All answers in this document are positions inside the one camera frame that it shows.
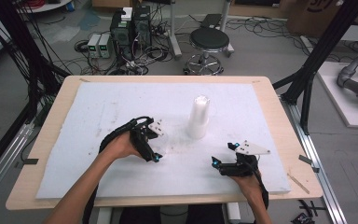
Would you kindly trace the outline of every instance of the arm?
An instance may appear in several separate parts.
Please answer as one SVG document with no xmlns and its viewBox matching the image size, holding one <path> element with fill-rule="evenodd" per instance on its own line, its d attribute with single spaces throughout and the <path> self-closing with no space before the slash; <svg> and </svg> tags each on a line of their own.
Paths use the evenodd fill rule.
<svg viewBox="0 0 358 224">
<path fill-rule="evenodd" d="M 130 155 L 141 157 L 130 142 L 130 133 L 126 132 L 110 142 L 95 158 L 89 169 L 63 196 L 44 223 L 79 223 L 84 207 L 103 174 L 115 160 Z"/>
<path fill-rule="evenodd" d="M 231 176 L 231 178 L 237 182 L 241 189 L 241 192 L 248 200 L 249 205 L 255 215 L 255 221 L 257 224 L 270 224 L 272 223 L 269 213 L 264 205 L 261 195 L 261 188 L 254 175 L 240 177 Z"/>
</svg>

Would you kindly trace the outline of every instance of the power supply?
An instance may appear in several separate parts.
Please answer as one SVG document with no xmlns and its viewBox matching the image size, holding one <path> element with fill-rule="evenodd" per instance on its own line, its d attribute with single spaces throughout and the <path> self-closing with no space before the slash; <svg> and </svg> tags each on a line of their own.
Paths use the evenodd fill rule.
<svg viewBox="0 0 358 224">
<path fill-rule="evenodd" d="M 101 35 L 92 35 L 91 39 L 87 46 L 89 47 L 89 56 L 91 58 L 101 57 L 100 49 L 98 48 L 98 43 L 100 42 Z"/>
<path fill-rule="evenodd" d="M 102 34 L 98 44 L 100 48 L 101 57 L 110 58 L 113 50 L 112 37 L 110 34 Z"/>
</svg>

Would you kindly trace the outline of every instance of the table leg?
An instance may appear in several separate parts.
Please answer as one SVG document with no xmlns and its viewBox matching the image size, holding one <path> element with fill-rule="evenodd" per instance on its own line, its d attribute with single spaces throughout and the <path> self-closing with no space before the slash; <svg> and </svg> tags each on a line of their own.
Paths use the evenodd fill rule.
<svg viewBox="0 0 358 224">
<path fill-rule="evenodd" d="M 182 51 L 175 36 L 175 0 L 171 0 L 171 30 L 168 31 L 175 59 L 182 57 Z"/>
<path fill-rule="evenodd" d="M 229 223 L 240 223 L 241 213 L 238 203 L 226 203 L 227 219 Z"/>
<path fill-rule="evenodd" d="M 112 220 L 112 213 L 112 207 L 101 207 L 98 212 L 97 224 L 110 224 L 110 221 Z"/>
<path fill-rule="evenodd" d="M 220 25 L 220 30 L 223 31 L 223 32 L 225 32 L 225 30 L 226 30 L 227 16 L 228 16 L 230 3 L 231 3 L 231 0 L 225 0 L 225 4 L 223 6 L 222 24 Z M 226 54 L 229 57 L 229 56 L 231 56 L 232 53 L 234 53 L 234 48 L 232 48 L 231 44 L 228 44 Z"/>
</svg>

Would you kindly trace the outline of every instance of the caster wheel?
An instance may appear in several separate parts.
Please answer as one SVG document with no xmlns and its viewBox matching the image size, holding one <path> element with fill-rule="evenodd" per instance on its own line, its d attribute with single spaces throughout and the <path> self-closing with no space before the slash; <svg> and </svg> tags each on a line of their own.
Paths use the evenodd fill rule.
<svg viewBox="0 0 358 224">
<path fill-rule="evenodd" d="M 190 74 L 190 69 L 184 68 L 184 69 L 183 69 L 183 73 L 184 73 L 185 75 Z"/>
</svg>

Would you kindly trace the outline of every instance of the white sheet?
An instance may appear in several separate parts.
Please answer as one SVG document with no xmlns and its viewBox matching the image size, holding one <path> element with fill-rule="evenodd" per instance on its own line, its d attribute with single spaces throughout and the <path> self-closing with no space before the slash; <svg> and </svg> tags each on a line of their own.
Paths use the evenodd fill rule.
<svg viewBox="0 0 358 224">
<path fill-rule="evenodd" d="M 211 99 L 210 123 L 205 137 L 192 140 L 185 132 L 186 120 L 194 98 L 201 94 Z M 235 162 L 227 142 L 244 139 L 271 150 L 259 161 L 267 189 L 290 191 L 252 85 L 82 83 L 51 150 L 36 198 L 61 198 L 92 163 L 103 138 L 140 116 L 163 120 L 168 138 L 159 150 L 165 151 L 164 157 L 158 163 L 134 156 L 115 161 L 100 182 L 98 197 L 238 192 L 234 181 L 212 167 L 211 157 Z"/>
</svg>

